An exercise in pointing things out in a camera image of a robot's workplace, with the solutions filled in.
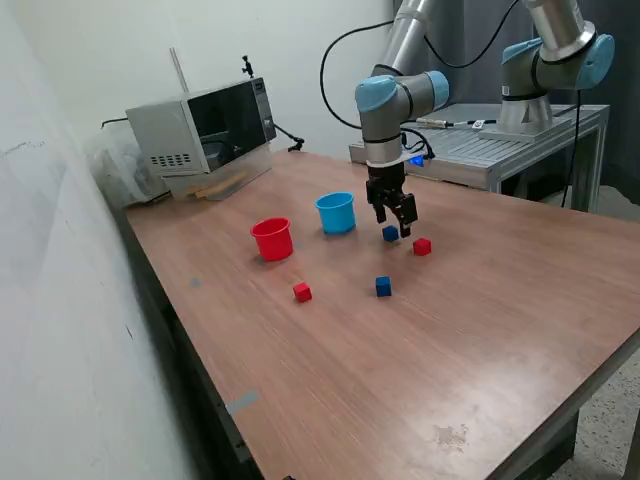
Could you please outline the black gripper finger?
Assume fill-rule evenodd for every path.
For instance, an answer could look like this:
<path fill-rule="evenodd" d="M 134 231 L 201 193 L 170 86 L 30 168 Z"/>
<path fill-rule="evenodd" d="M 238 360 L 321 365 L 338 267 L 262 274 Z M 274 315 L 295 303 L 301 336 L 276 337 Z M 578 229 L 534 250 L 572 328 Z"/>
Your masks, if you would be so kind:
<path fill-rule="evenodd" d="M 418 220 L 415 198 L 411 193 L 393 192 L 389 209 L 399 224 L 401 238 L 411 235 L 411 225 Z"/>
<path fill-rule="evenodd" d="M 375 181 L 366 182 L 367 202 L 373 207 L 376 221 L 382 224 L 386 221 L 385 201 L 387 191 Z"/>

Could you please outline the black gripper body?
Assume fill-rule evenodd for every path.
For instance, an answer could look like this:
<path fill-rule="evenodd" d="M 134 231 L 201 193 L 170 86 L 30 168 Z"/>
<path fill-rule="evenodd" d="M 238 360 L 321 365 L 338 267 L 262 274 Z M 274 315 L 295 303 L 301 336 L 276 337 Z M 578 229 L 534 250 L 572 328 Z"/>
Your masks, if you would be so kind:
<path fill-rule="evenodd" d="M 366 194 L 368 201 L 397 201 L 404 195 L 405 170 L 403 163 L 386 167 L 368 166 Z"/>

